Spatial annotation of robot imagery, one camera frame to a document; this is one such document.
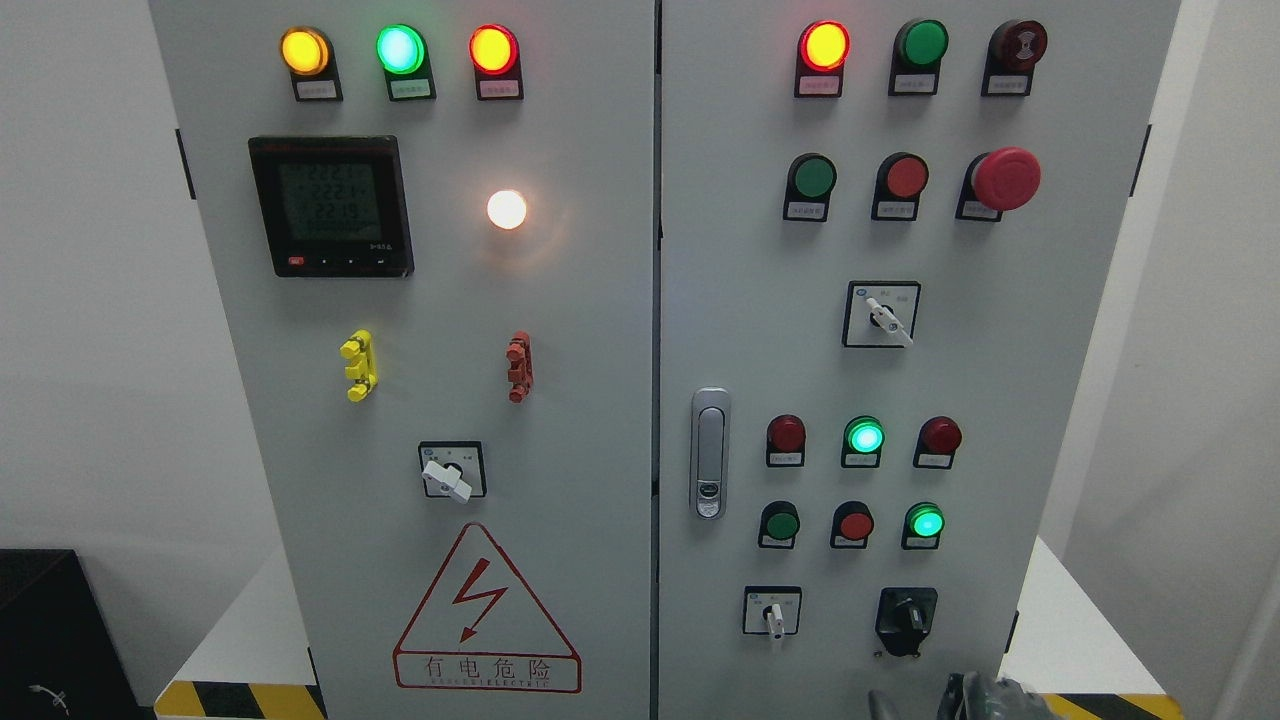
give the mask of lcd display screen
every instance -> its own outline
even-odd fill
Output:
[[[282,163],[284,217],[302,242],[378,242],[383,237],[374,168],[366,163]]]

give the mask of warning sign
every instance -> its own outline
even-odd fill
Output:
[[[462,527],[392,660],[402,688],[582,692],[582,659],[480,523]]]

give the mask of white switch handle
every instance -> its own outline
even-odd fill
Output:
[[[764,611],[764,624],[769,626],[769,638],[776,643],[781,643],[782,638],[787,634],[787,624],[782,619],[782,606],[774,602]]]
[[[428,460],[426,468],[422,469],[422,479],[435,483],[440,492],[448,493],[454,502],[466,505],[471,500],[471,486],[462,479],[462,470],[457,468],[445,468],[435,460]]]
[[[890,337],[902,343],[902,347],[911,347],[915,342],[911,336],[906,333],[906,328],[902,322],[897,319],[888,307],[884,307],[874,297],[867,299],[867,306],[872,309],[872,322],[876,327],[884,331]]]

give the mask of white indicator light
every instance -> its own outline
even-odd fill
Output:
[[[515,190],[499,190],[489,197],[489,222],[504,231],[512,231],[525,223],[529,206],[525,196]]]

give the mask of lightning bolt symbol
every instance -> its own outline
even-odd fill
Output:
[[[480,620],[484,620],[484,616],[488,615],[490,610],[493,610],[494,605],[498,605],[498,601],[502,600],[503,593],[507,592],[507,588],[498,588],[495,591],[467,594],[467,591],[471,589],[471,585],[476,584],[476,580],[479,580],[480,575],[484,575],[484,571],[488,569],[489,569],[488,559],[481,557],[480,560],[476,560],[476,566],[472,568],[471,574],[467,575],[467,582],[462,583],[462,588],[458,589],[458,594],[453,596],[452,605],[471,602],[472,600],[480,600],[481,597],[489,598],[489,605],[484,606],[484,610],[480,611],[480,616],[476,618],[475,623],[471,623],[471,625],[462,628],[462,637],[458,639],[458,644],[465,643],[472,637],[475,637],[476,625],[480,624]]]

